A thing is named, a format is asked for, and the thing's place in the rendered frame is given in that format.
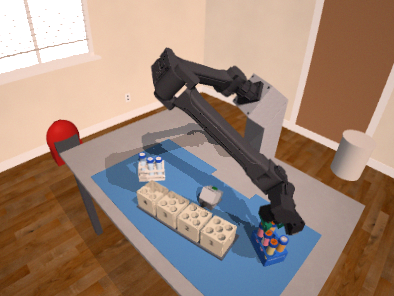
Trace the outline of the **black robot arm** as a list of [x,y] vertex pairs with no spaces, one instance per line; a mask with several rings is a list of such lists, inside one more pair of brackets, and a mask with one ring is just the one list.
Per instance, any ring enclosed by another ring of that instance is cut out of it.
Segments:
[[[265,195],[268,194],[271,204],[269,214],[274,221],[284,224],[286,235],[299,234],[306,223],[295,210],[295,187],[288,182],[286,171],[254,149],[196,89],[199,83],[213,86],[216,92],[225,97],[237,93],[237,103],[242,105],[259,101],[264,84],[261,81],[254,84],[249,79],[247,81],[237,66],[227,70],[214,69],[176,57],[168,47],[159,57],[151,65],[156,99],[169,111],[178,107],[201,126],[240,164],[251,181]],[[187,88],[176,97],[184,85]]]

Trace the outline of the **blue table mat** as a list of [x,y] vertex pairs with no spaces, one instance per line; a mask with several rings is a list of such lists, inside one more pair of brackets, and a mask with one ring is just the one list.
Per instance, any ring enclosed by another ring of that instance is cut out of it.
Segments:
[[237,226],[240,235],[223,260],[219,260],[137,208],[137,193],[150,181],[139,182],[139,153],[91,178],[148,239],[148,241],[204,296],[280,296],[304,263],[320,237],[308,226],[297,235],[286,235],[284,226],[276,233],[289,238],[284,261],[263,267],[251,242],[259,229],[258,211],[270,204],[259,195],[251,199],[212,175],[217,169],[167,139],[144,151],[147,157],[161,156],[165,180],[155,181],[199,205],[204,186],[223,192],[222,201],[207,211]]

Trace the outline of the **blue tube rack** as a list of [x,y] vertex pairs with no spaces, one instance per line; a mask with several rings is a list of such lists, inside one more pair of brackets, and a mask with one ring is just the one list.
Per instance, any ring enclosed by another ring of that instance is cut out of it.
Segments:
[[[263,237],[258,237],[257,232],[258,232],[258,229],[257,230],[253,230],[250,240],[251,240],[251,242],[252,242],[252,244],[253,244],[253,246],[254,246],[254,248],[255,248],[255,250],[256,250],[256,252],[257,252],[257,254],[258,254],[258,256],[259,256],[259,258],[260,258],[260,260],[262,262],[262,264],[263,264],[263,267],[284,261],[286,255],[288,254],[286,248],[284,249],[283,252],[278,252],[275,249],[273,255],[268,255],[266,253],[267,246],[264,246],[261,243]],[[275,237],[275,238],[277,238],[279,240],[279,236],[276,233],[276,231],[274,231],[273,237]],[[258,240],[259,243],[257,243],[255,238]],[[261,251],[260,246],[261,246],[263,251]],[[265,259],[264,254],[265,254],[267,259]]]

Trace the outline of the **blue-capped graduated tube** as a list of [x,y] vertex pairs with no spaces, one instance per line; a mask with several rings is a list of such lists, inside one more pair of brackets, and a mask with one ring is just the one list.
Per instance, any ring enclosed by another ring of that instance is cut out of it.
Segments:
[[[148,164],[148,170],[153,171],[154,170],[154,158],[153,157],[148,157],[147,158],[147,164]],[[149,173],[150,175],[155,175],[155,173]]]

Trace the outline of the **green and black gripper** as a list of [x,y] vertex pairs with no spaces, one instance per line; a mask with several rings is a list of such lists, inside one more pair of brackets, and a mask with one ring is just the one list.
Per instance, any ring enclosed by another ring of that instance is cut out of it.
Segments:
[[280,229],[280,228],[282,228],[284,226],[283,223],[280,224],[277,221],[274,221],[272,219],[271,215],[269,214],[270,208],[271,208],[271,204],[263,205],[263,206],[260,206],[260,209],[259,209],[259,212],[258,212],[259,217],[260,217],[261,222],[262,222],[262,228],[263,228],[264,233],[266,233],[273,226],[271,224],[271,222],[273,222],[274,224],[278,224],[277,225],[278,229]]

